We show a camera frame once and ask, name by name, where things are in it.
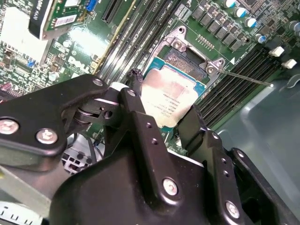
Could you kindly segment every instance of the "cable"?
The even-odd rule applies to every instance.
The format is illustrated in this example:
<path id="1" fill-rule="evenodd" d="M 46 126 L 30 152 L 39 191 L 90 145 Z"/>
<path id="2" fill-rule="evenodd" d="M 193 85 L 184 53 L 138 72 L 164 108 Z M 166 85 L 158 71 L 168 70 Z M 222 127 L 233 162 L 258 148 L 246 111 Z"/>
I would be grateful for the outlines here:
<path id="1" fill-rule="evenodd" d="M 79 134 L 82 135 L 88 141 L 89 148 L 90 148 L 90 157 L 92 159 L 92 163 L 95 164 L 97 162 L 97 158 L 96 158 L 96 153 L 95 153 L 94 145 L 93 145 L 93 142 L 92 142 L 91 138 L 88 137 L 83 132 L 79 132 Z"/>

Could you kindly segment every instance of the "chip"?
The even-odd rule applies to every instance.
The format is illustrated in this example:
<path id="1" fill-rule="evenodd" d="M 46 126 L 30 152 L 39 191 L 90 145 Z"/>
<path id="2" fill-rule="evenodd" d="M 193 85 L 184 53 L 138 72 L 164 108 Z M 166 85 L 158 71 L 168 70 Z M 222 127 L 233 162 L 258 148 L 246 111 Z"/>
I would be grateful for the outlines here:
<path id="1" fill-rule="evenodd" d="M 208 12 L 209 12 L 210 14 L 212 14 L 212 12 L 215 11 L 215 10 L 216 10 L 216 7 L 211 6 L 211 7 L 208 9 Z"/>
<path id="2" fill-rule="evenodd" d="M 208 28 L 208 30 L 211 32 L 211 33 L 215 33 L 220 27 L 220 24 L 216 21 L 214 21 Z"/>
<path id="3" fill-rule="evenodd" d="M 230 32 L 232 34 L 234 34 L 237 30 L 238 30 L 238 28 L 236 26 L 234 26 L 234 27 L 231 28 Z"/>
<path id="4" fill-rule="evenodd" d="M 242 40 L 242 38 L 244 37 L 245 35 L 243 34 L 243 33 L 240 33 L 239 35 L 238 35 L 238 40 Z"/>
<path id="5" fill-rule="evenodd" d="M 282 35 L 285 32 L 285 28 L 284 27 L 279 27 L 276 32 L 277 32 L 277 34 Z"/>
<path id="6" fill-rule="evenodd" d="M 199 20 L 204 13 L 204 9 L 201 7 L 197 7 L 196 10 L 193 12 L 192 17 L 196 20 Z"/>
<path id="7" fill-rule="evenodd" d="M 209 14 L 206 14 L 206 15 L 202 18 L 202 20 L 200 21 L 200 23 L 201 23 L 203 26 L 207 26 L 207 25 L 210 23 L 211 20 L 212 20 L 212 16 L 209 15 Z"/>
<path id="8" fill-rule="evenodd" d="M 227 30 L 226 30 L 224 27 L 222 27 L 222 28 L 217 32 L 216 36 L 217 36 L 219 39 L 222 39 L 222 38 L 225 36 L 226 33 L 227 33 Z"/>
<path id="9" fill-rule="evenodd" d="M 216 20 L 219 20 L 222 19 L 222 17 L 224 16 L 223 13 L 219 13 L 217 16 L 216 16 Z"/>
<path id="10" fill-rule="evenodd" d="M 270 20 L 270 21 L 268 22 L 268 26 L 270 27 L 270 26 L 272 26 L 274 23 L 275 23 L 274 20 Z"/>
<path id="11" fill-rule="evenodd" d="M 202 1 L 200 2 L 200 6 L 204 7 L 204 6 L 206 5 L 206 3 L 208 3 L 207 0 L 202 0 Z"/>
<path id="12" fill-rule="evenodd" d="M 241 41 L 236 40 L 236 41 L 233 42 L 233 43 L 234 43 L 234 44 L 231 45 L 230 49 L 233 50 L 234 52 L 235 52 L 236 50 L 238 50 L 239 47 L 242 46 L 242 42 L 241 42 Z"/>
<path id="13" fill-rule="evenodd" d="M 228 34 L 226 38 L 223 40 L 223 43 L 226 45 L 230 45 L 235 40 L 232 34 Z"/>
<path id="14" fill-rule="evenodd" d="M 230 23 L 231 23 L 230 20 L 226 20 L 224 22 L 223 26 L 227 28 Z"/>

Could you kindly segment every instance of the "electrolytic capacitor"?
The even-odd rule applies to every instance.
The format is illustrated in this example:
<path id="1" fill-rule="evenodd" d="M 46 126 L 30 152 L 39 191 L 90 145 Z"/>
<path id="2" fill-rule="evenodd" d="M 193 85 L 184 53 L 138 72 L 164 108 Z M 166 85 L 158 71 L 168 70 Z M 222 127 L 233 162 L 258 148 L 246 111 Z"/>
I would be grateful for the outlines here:
<path id="1" fill-rule="evenodd" d="M 237 18 L 242 18 L 246 15 L 246 9 L 242 7 L 237 7 L 234 11 L 233 14 Z"/>
<path id="2" fill-rule="evenodd" d="M 256 19 L 248 17 L 244 22 L 246 27 L 255 27 L 256 26 Z"/>
<path id="3" fill-rule="evenodd" d="M 300 31 L 300 22 L 298 22 L 298 21 L 291 21 L 290 24 L 289 24 L 289 29 L 291 31 L 295 31 L 295 32 Z"/>
<path id="4" fill-rule="evenodd" d="M 258 43 L 262 44 L 262 43 L 264 43 L 266 41 L 266 37 L 264 35 L 261 35 L 261 34 L 256 34 L 255 35 L 255 40 Z"/>
<path id="5" fill-rule="evenodd" d="M 225 8 L 232 8 L 235 6 L 235 0 L 224 0 L 223 5 Z"/>

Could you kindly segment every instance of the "microchip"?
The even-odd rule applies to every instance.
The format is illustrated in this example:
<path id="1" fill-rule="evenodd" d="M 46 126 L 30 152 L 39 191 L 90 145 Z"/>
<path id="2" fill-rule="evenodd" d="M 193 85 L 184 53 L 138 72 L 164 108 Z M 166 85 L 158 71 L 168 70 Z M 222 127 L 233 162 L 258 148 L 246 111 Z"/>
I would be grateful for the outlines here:
<path id="1" fill-rule="evenodd" d="M 212 12 L 215 11 L 215 10 L 216 10 L 216 7 L 211 6 L 211 7 L 208 9 L 208 12 L 209 12 L 210 14 L 212 14 Z"/>
<path id="2" fill-rule="evenodd" d="M 251 5 L 253 5 L 253 4 L 256 2 L 256 0 L 245 0 L 245 2 L 246 2 L 249 6 L 251 6 Z"/>
<path id="3" fill-rule="evenodd" d="M 289 44 L 290 44 L 290 46 L 292 46 L 292 47 L 293 47 L 296 43 L 297 43 L 297 40 L 294 39 L 294 38 L 292 38 L 292 39 L 289 41 Z"/>
<path id="4" fill-rule="evenodd" d="M 200 2 L 200 6 L 204 7 L 204 6 L 206 5 L 206 3 L 208 3 L 207 0 L 202 0 L 202 1 Z"/>
<path id="5" fill-rule="evenodd" d="M 226 45 L 230 45 L 232 41 L 234 41 L 234 36 L 232 34 L 228 34 L 226 38 L 223 40 L 223 43 Z"/>
<path id="6" fill-rule="evenodd" d="M 200 21 L 200 23 L 201 23 L 203 26 L 207 26 L 207 25 L 210 23 L 211 20 L 212 20 L 211 15 L 206 14 L 206 15 L 202 18 L 202 20 Z"/>
<path id="7" fill-rule="evenodd" d="M 97 55 L 93 55 L 93 60 L 96 61 L 98 59 Z"/>
<path id="8" fill-rule="evenodd" d="M 56 56 L 54 61 L 55 61 L 56 63 L 59 63 L 60 57 L 59 57 L 59 56 Z"/>
<path id="9" fill-rule="evenodd" d="M 3 58 L 3 61 L 2 62 L 4 62 L 5 64 L 10 64 L 10 58 L 9 57 L 6 57 L 6 56 L 4 56 L 4 58 Z"/>
<path id="10" fill-rule="evenodd" d="M 225 28 L 227 28 L 229 24 L 230 24 L 230 20 L 226 20 L 226 21 L 224 22 L 223 26 L 224 26 Z"/>
<path id="11" fill-rule="evenodd" d="M 211 33 L 215 33 L 217 31 L 217 29 L 220 27 L 220 24 L 216 21 L 212 22 L 212 24 L 209 26 L 208 30 L 211 32 Z"/>
<path id="12" fill-rule="evenodd" d="M 219 20 L 224 16 L 223 13 L 219 13 L 217 16 L 216 16 L 216 20 Z"/>
<path id="13" fill-rule="evenodd" d="M 244 37 L 245 35 L 243 34 L 243 33 L 240 33 L 239 35 L 238 35 L 238 40 L 242 40 L 242 38 Z"/>
<path id="14" fill-rule="evenodd" d="M 268 26 L 263 26 L 263 28 L 260 30 L 260 33 L 262 35 L 266 35 L 270 32 L 270 28 Z"/>
<path id="15" fill-rule="evenodd" d="M 233 45 L 231 45 L 230 49 L 233 50 L 233 51 L 235 52 L 235 51 L 238 50 L 238 48 L 241 47 L 241 46 L 242 46 L 242 43 L 241 43 L 240 41 L 236 41 L 236 42 L 234 42 Z"/>
<path id="16" fill-rule="evenodd" d="M 270 21 L 268 22 L 268 26 L 270 27 L 270 26 L 272 26 L 274 23 L 275 23 L 274 20 L 270 20 Z"/>
<path id="17" fill-rule="evenodd" d="M 196 10 L 193 12 L 192 17 L 194 17 L 196 20 L 199 20 L 201 16 L 204 13 L 204 9 L 197 7 Z"/>
<path id="18" fill-rule="evenodd" d="M 57 72 L 57 71 L 58 71 L 58 67 L 55 66 L 55 65 L 51 65 L 51 66 L 50 66 L 50 71 L 51 71 L 51 72 Z"/>
<path id="19" fill-rule="evenodd" d="M 231 28 L 230 32 L 232 34 L 234 34 L 237 30 L 238 30 L 238 28 L 236 26 L 234 26 L 234 27 Z"/>
<path id="20" fill-rule="evenodd" d="M 284 29 L 284 27 L 279 27 L 276 32 L 277 32 L 277 34 L 282 35 L 282 34 L 284 34 L 285 29 Z"/>
<path id="21" fill-rule="evenodd" d="M 217 36 L 219 39 L 222 39 L 226 33 L 227 33 L 227 31 L 225 30 L 224 27 L 222 27 L 222 28 L 217 32 L 216 36 Z"/>
<path id="22" fill-rule="evenodd" d="M 65 61 L 64 61 L 62 58 L 60 58 L 58 64 L 62 65 L 62 64 L 64 64 L 64 62 L 65 62 Z"/>

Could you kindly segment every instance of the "white label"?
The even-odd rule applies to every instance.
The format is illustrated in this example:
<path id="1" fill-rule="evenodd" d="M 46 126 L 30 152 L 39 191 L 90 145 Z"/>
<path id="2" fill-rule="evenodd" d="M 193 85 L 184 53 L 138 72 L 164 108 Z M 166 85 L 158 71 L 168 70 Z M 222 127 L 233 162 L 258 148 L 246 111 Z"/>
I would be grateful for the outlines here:
<path id="1" fill-rule="evenodd" d="M 67 0 L 65 7 L 77 6 L 79 0 Z"/>
<path id="2" fill-rule="evenodd" d="M 55 23 L 55 27 L 65 25 L 68 23 L 73 23 L 76 20 L 77 15 L 69 15 L 65 17 L 58 18 Z"/>

